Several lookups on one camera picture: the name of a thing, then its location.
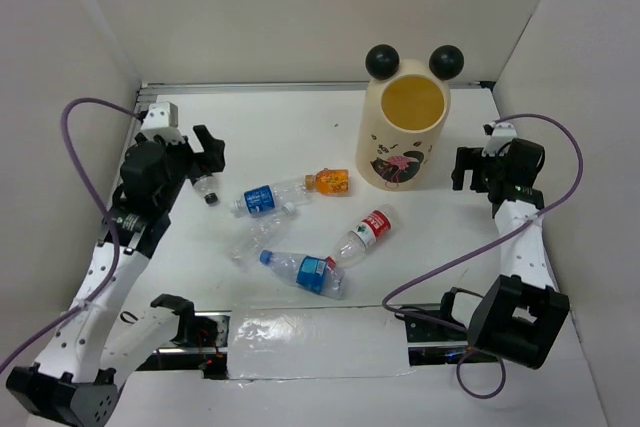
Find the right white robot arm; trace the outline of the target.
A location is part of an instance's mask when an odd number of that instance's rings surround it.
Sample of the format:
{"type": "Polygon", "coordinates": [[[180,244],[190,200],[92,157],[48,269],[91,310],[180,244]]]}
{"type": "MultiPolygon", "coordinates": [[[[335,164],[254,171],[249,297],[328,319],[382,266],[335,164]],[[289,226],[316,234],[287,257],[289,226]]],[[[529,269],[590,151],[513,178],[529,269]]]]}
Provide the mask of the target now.
{"type": "Polygon", "coordinates": [[[470,346],[522,366],[538,369],[546,360],[569,313],[569,299],[554,286],[542,237],[544,197],[534,182],[545,150],[516,134],[489,136],[481,148],[460,147],[452,172],[453,189],[486,193],[500,236],[525,230],[500,246],[500,275],[471,316],[443,295],[436,326],[448,339],[467,331],[470,346]]]}

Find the clear bottle white cap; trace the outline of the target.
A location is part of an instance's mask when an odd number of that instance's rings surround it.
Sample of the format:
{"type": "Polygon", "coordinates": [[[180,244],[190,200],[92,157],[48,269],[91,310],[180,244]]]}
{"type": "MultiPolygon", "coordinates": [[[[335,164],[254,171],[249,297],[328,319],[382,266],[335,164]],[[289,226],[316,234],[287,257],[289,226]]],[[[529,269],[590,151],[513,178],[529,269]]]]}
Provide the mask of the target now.
{"type": "Polygon", "coordinates": [[[277,211],[252,221],[234,240],[229,258],[242,270],[260,262],[263,250],[269,250],[288,233],[297,216],[296,206],[288,202],[277,211]]]}

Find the orange juice bottle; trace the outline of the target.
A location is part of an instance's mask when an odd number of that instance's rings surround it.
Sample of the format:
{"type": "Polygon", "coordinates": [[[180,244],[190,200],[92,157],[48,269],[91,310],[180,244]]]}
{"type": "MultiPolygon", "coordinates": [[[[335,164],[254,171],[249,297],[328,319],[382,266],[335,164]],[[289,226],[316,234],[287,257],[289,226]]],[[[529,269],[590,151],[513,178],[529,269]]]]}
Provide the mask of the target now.
{"type": "Polygon", "coordinates": [[[308,191],[318,192],[325,196],[347,195],[350,190],[349,171],[347,169],[322,169],[316,174],[304,177],[304,185],[308,191]]]}

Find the cream bin with black ears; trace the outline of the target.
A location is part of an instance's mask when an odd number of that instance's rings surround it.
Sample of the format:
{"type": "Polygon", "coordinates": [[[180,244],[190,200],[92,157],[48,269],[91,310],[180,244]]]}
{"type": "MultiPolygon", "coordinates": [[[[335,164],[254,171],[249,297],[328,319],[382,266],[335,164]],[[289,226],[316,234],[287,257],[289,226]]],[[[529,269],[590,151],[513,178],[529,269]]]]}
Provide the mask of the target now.
{"type": "Polygon", "coordinates": [[[462,51],[436,48],[429,61],[403,59],[387,44],[365,57],[365,92],[355,152],[359,174],[387,191],[418,187],[450,112],[448,82],[464,67],[462,51]]]}

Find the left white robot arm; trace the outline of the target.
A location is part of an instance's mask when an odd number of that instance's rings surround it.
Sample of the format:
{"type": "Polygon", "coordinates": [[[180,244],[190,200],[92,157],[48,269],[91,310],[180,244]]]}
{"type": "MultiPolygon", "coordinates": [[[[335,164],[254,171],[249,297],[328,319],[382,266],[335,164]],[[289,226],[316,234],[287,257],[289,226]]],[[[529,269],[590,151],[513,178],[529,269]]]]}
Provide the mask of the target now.
{"type": "Polygon", "coordinates": [[[104,229],[86,276],[55,333],[29,366],[15,366],[7,390],[38,417],[66,426],[103,426],[128,377],[159,347],[192,347],[199,321],[192,301],[161,294],[115,339],[109,337],[132,287],[170,226],[187,181],[223,171],[224,147],[206,126],[196,152],[176,129],[140,132],[124,155],[104,229]]]}

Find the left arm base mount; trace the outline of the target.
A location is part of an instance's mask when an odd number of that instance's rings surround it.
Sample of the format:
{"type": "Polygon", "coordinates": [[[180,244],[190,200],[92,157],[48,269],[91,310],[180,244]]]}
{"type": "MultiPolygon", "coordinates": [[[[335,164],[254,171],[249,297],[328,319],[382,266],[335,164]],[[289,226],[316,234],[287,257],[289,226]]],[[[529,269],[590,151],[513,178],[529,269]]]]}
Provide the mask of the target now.
{"type": "Polygon", "coordinates": [[[203,379],[228,378],[229,312],[197,312],[188,340],[158,348],[137,368],[139,372],[195,372],[203,379]]]}

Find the clear bottle blue label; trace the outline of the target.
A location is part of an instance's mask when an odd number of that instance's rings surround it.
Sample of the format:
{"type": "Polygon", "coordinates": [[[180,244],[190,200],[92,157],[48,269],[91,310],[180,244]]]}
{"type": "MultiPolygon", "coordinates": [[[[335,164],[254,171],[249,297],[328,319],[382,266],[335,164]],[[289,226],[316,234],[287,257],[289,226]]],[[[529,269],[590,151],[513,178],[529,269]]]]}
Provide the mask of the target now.
{"type": "Polygon", "coordinates": [[[303,178],[278,183],[265,184],[243,192],[230,204],[230,211],[236,217],[259,217],[284,207],[287,203],[302,205],[311,200],[303,178]]]}

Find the clear bottle red label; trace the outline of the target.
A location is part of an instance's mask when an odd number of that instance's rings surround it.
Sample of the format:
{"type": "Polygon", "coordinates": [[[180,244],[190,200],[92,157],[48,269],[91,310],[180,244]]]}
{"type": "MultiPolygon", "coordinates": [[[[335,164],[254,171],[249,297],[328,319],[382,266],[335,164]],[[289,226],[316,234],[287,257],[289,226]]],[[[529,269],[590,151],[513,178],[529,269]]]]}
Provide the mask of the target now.
{"type": "Polygon", "coordinates": [[[373,253],[401,228],[399,213],[390,204],[372,209],[336,242],[328,258],[336,266],[350,268],[373,253]]]}

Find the crushed bottle blue cap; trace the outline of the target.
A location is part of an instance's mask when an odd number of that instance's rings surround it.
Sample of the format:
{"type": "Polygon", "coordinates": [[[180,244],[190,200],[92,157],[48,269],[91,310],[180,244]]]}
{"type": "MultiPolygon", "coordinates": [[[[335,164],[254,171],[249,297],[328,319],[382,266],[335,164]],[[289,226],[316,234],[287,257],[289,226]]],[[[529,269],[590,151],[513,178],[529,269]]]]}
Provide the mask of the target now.
{"type": "Polygon", "coordinates": [[[288,285],[334,300],[343,297],[345,274],[330,257],[263,250],[259,261],[288,285]]]}

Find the clear bottle black cap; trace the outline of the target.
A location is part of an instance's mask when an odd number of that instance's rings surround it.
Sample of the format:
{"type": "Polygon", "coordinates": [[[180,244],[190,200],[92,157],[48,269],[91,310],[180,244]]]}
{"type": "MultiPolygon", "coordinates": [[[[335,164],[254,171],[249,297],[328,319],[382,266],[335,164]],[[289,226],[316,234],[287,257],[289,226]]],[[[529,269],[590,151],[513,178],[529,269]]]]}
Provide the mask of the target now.
{"type": "Polygon", "coordinates": [[[219,202],[217,195],[218,182],[214,175],[203,175],[191,181],[194,191],[204,200],[208,206],[219,202]]]}

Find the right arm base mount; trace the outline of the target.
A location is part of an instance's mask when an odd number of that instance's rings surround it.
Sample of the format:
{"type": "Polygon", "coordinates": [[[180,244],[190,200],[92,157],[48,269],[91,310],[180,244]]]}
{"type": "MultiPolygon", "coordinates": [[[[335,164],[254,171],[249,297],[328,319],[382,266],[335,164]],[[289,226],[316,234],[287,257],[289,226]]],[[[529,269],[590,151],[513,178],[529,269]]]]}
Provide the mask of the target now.
{"type": "Polygon", "coordinates": [[[462,332],[398,313],[394,316],[405,327],[410,366],[454,365],[467,352],[462,332]]]}

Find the aluminium frame rail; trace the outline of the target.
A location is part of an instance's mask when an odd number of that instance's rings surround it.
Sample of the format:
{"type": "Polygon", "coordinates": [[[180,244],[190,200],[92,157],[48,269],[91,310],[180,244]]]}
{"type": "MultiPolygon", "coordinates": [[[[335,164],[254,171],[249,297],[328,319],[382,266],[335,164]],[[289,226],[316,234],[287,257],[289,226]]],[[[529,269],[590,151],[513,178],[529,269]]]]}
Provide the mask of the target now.
{"type": "Polygon", "coordinates": [[[150,104],[161,95],[249,93],[249,92],[310,92],[310,91],[361,91],[368,81],[351,82],[265,82],[265,83],[154,83],[142,87],[137,94],[137,104],[150,104]]]}

